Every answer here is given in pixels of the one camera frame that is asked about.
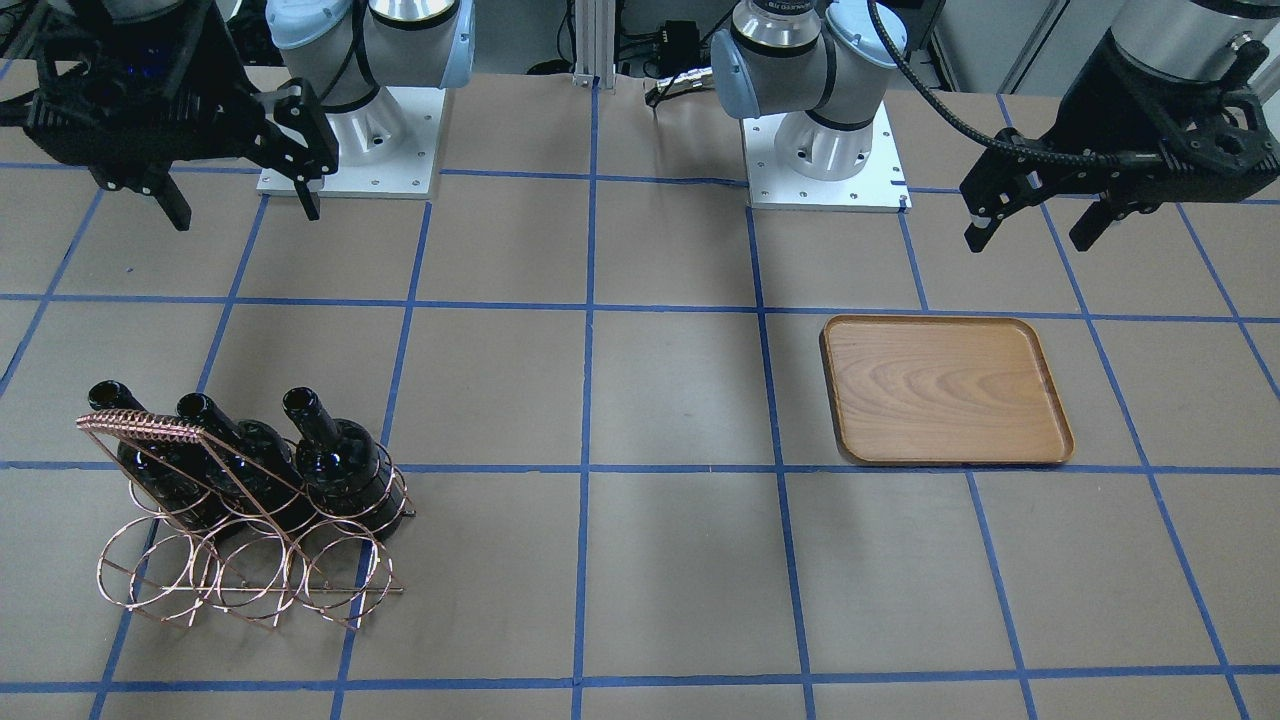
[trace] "black bottle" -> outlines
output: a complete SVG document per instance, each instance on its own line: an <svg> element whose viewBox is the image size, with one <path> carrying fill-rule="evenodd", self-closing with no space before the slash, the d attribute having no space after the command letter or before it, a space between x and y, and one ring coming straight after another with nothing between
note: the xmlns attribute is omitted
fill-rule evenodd
<svg viewBox="0 0 1280 720"><path fill-rule="evenodd" d="M116 380L93 386L88 391L88 405L93 410L143 410L129 388ZM230 515L216 493L191 479L205 477L205 451L200 446L137 441L136 445L146 452L122 442L115 450L116 459L125 473L179 525L204 534Z"/></svg>
<svg viewBox="0 0 1280 720"><path fill-rule="evenodd" d="M209 430L210 434L236 450L234 455L227 451L219 452L219 459L239 478L252 500L257 501L262 510L266 510L271 520L284 530L284 534L296 537L311 525L315 519L315 507L311 506L306 496L253 465L253 462L261 465L301 491L302 479L293 470L293 464L289 460L289 446L270 425L259 420L233 423L214 404L212 398L198 392L184 395L178 401L178 416ZM261 510L244 497L236 480L229 478L212 457L206 456L205 477L209 484L234 498L236 510L247 515L261 515Z"/></svg>
<svg viewBox="0 0 1280 720"><path fill-rule="evenodd" d="M369 430L334 420L311 388L284 393L284 413L302 439L293 456L312 502L329 515L349 518L379 541L399 527L404 495L392 482L392 462Z"/></svg>

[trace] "grid pattern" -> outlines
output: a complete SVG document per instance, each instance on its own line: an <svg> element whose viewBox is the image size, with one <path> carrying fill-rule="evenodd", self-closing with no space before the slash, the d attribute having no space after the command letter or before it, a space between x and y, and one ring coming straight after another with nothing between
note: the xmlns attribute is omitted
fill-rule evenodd
<svg viewBox="0 0 1280 720"><path fill-rule="evenodd" d="M911 96L893 95L890 113L909 181L927 183L910 186L916 209L832 219L745 208L736 142L687 141L694 128L735 137L714 99L684 99L644 122L635 85L586 94L553 79L479 77L458 94L434 206L328 204L325 220L306 225L291 204L252 195L253 169L192 165L177 170L179 182L197 188L197 225L214 227L192 231L210 234L198 238L205 247L175 241L165 272L111 245L131 223L140 236L163 231L146 225L152 209L142 205L108 217L125 197L60 191L41 213L46 232L15 237L31 272L0 274L0 341L12 348L0 377L0 473L14 514L6 547L36 532L22 514L56 511L58 488L96 497L118 484L102 482L114 466L64 430L87 378L113 363L154 380L133 383L145 400L209 389L230 411L278 427L273 398L310 373L332 407L392 448L424 516L392 541L408 593L360 634L291 620L276 635L242 635L218 618L174 634L128 615L104 619L90 591L54 609L82 618L50 637L27 626L47 624L47 609L15 611L6 597L5 644L40 638L49 650L4 665L3 714L221 717L259 702L328 708L333 719L408 707L572 720L814 719L850 707L884 717L1280 712L1280 626L1268 616L1280 574L1266 555L1280 502L1280 302L1239 279L1231 260L1247 251L1275 260L1251 249L1280 200L1234 208L1252 238L1216 233L1212 215L1180 206L1155 219L1175 222L1181 238L1111 237L1116 252L1125 241L1169 245L1160 266L1119 278L1097 261L1107 242L1088 256L1065 250L1055 213L1078 210L1073 200L1011 219L973 259L954 187L968 164L952 165L977 150L956 150ZM541 135L494 113L511 96ZM966 118L1044 118L1018 97L948 101ZM17 138L0 150L6 196L18 183L83 184L78 170L31 160ZM690 161L698 152L708 156ZM508 192L531 206L503 210ZM494 227L460 210L477 204L499 217ZM357 245L358 227L325 229L361 209L385 238ZM0 205L6 225L31 211ZM210 215L218 222L202 224ZM63 247L28 254L52 242L55 220L68 228ZM846 229L855 220L865 233ZM1140 233L1143 220L1121 231ZM520 223L520 243L504 243L503 223ZM678 240L689 236L696 242ZM316 252L298 250L307 242ZM1125 311L1157 292L1148 286L1179 252L1212 293L1194 296L1188 283L1178 313ZM381 264L360 265L366 254ZM466 265L475 255L499 260ZM543 277L557 272L538 265L545 258L573 270ZM174 284L188 261L210 272ZM40 263L49 281L33 288ZM113 263L132 265L111 274ZM298 269L310 266L321 269ZM344 278L352 266L372 268L379 282ZM458 282L462 272L474 282ZM284 277L273 283L273 273ZM219 278L225 293L205 290ZM1111 301L1102 288L1116 282L1135 290ZM287 296L274 295L280 287ZM571 291L581 301L564 299ZM849 311L1032 320L1064 388L1078 461L963 470L844 461L829 427L809 420L829 423L813 372L817 329ZM334 342L335 328L351 341ZM278 337L283 348L271 345ZM122 350L123 360L105 360ZM453 413L433 418L436 407ZM128 518L113 514L125 505L116 492L95 505L113 510L82 523L72 550L83 560ZM438 569L433 548L467 562ZM6 552L4 574L73 560ZM1065 587L1055 573L1079 583ZM449 587L460 588L453 606ZM189 694L207 692L219 700Z"/></svg>

